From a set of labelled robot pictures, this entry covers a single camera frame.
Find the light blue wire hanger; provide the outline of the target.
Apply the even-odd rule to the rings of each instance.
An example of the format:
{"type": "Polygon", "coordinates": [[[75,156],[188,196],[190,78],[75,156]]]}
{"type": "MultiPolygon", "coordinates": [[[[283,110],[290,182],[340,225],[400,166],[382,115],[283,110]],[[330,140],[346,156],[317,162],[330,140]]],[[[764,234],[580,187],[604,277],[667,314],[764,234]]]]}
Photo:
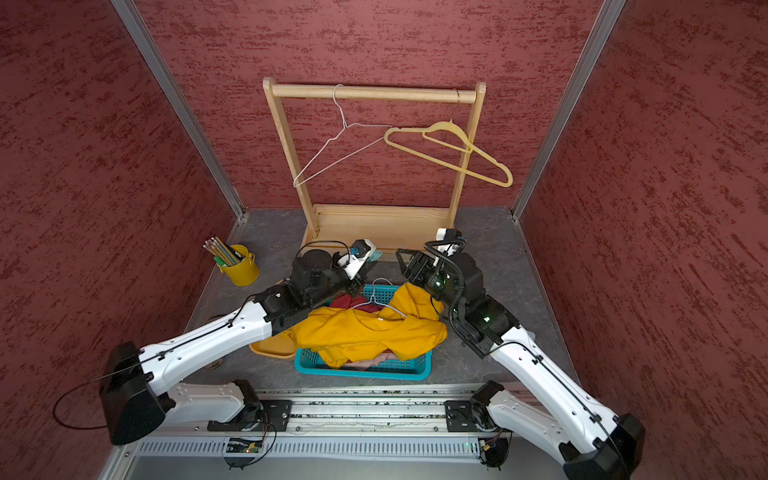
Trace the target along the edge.
{"type": "Polygon", "coordinates": [[[363,288],[362,293],[366,301],[353,306],[353,309],[359,309],[363,306],[373,305],[382,308],[389,308],[390,310],[396,312],[401,318],[404,318],[404,313],[402,313],[397,308],[390,306],[390,301],[393,299],[394,294],[398,289],[399,287],[394,285],[390,280],[386,278],[376,278],[363,288]]]}

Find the yellow t-shirt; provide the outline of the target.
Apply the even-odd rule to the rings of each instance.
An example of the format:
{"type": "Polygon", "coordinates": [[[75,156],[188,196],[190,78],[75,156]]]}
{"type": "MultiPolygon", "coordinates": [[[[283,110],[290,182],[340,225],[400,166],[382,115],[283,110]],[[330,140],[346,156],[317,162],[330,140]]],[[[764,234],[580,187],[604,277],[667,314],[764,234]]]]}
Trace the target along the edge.
{"type": "Polygon", "coordinates": [[[287,332],[297,348],[318,354],[332,369],[372,360],[386,352],[409,361],[447,338],[441,312],[428,292],[406,283],[375,313],[324,306],[287,332]]]}

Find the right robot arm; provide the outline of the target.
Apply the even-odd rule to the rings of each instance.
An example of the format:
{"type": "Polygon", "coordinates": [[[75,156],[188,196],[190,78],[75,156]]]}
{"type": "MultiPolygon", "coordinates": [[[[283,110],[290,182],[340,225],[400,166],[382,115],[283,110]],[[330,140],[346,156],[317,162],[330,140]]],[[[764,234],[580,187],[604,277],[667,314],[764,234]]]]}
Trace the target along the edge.
{"type": "Polygon", "coordinates": [[[510,371],[539,408],[500,383],[486,382],[471,398],[475,423],[510,431],[549,454],[569,479],[628,479],[639,466],[645,428],[631,414],[618,415],[588,394],[537,345],[520,321],[486,293],[474,259],[446,242],[396,256],[409,283],[441,303],[463,343],[481,358],[510,371]]]}

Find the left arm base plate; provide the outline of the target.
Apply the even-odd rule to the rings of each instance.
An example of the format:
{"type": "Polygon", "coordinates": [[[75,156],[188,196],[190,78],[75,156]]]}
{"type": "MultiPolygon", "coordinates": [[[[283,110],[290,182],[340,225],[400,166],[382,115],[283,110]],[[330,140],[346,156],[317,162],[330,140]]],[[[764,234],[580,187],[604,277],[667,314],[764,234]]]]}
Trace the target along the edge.
{"type": "Polygon", "coordinates": [[[210,432],[261,432],[268,428],[285,432],[291,415],[293,402],[290,400],[262,400],[247,404],[228,422],[209,421],[210,432]]]}

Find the pink printed t-shirt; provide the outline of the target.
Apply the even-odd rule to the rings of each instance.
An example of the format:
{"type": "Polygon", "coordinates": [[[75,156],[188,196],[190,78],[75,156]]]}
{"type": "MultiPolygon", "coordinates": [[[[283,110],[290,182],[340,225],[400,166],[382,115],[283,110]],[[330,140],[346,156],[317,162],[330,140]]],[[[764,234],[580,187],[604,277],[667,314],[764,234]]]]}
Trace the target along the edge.
{"type": "Polygon", "coordinates": [[[376,367],[379,364],[381,364],[381,363],[383,363],[385,361],[391,360],[393,358],[396,358],[396,357],[394,357],[391,352],[384,352],[384,353],[381,353],[381,354],[377,355],[376,357],[374,357],[373,359],[370,359],[370,360],[363,360],[363,361],[356,361],[356,362],[347,362],[344,365],[344,368],[353,369],[353,370],[367,370],[367,369],[370,369],[372,367],[376,367]]]}

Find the dark red t-shirt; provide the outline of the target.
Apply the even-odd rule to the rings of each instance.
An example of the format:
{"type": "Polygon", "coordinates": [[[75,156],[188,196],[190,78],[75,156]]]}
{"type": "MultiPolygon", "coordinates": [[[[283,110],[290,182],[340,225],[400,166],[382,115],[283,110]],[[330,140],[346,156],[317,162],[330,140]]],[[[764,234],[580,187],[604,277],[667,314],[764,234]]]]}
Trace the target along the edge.
{"type": "Polygon", "coordinates": [[[344,310],[359,310],[366,313],[380,312],[383,307],[372,303],[369,299],[358,295],[351,296],[349,294],[343,294],[333,299],[330,304],[330,308],[344,309],[344,310]]]}

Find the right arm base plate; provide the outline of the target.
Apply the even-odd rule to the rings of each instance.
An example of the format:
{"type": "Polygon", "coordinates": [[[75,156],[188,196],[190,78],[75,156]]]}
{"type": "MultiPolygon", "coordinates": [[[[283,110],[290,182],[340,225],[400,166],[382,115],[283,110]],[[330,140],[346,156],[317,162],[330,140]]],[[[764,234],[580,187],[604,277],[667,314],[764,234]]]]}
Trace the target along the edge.
{"type": "Polygon", "coordinates": [[[448,400],[444,403],[445,420],[449,432],[506,435],[511,432],[497,426],[484,406],[469,400],[448,400]]]}

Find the cream plastic hanger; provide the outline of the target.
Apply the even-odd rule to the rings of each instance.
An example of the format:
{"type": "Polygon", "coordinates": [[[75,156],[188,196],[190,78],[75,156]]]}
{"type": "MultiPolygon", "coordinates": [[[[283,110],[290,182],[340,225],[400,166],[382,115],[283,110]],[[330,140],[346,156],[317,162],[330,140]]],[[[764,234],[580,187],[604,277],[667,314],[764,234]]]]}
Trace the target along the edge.
{"type": "Polygon", "coordinates": [[[477,147],[469,135],[452,121],[439,121],[426,127],[392,127],[389,128],[383,136],[386,145],[406,154],[426,160],[436,165],[449,168],[456,173],[463,174],[485,183],[508,188],[513,184],[513,175],[510,169],[498,161],[496,158],[477,147]],[[398,143],[397,139],[403,136],[419,136],[424,142],[433,144],[442,151],[453,151],[461,156],[459,162],[449,162],[440,157],[435,157],[431,153],[415,149],[412,146],[398,143]],[[503,179],[491,177],[468,167],[468,160],[473,157],[479,157],[492,167],[496,168],[503,176],[503,179]]]}

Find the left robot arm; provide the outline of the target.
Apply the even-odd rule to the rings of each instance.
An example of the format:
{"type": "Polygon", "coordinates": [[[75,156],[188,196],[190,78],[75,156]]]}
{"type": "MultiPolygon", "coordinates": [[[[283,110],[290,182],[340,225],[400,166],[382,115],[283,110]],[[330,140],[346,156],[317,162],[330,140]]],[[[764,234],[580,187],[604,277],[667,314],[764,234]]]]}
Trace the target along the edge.
{"type": "Polygon", "coordinates": [[[338,295],[358,293],[376,254],[366,240],[346,254],[309,250],[293,259],[288,279],[248,296],[234,312],[163,342],[115,347],[98,388],[111,443],[126,445],[156,430],[177,406],[169,391],[188,375],[288,330],[338,295]]]}

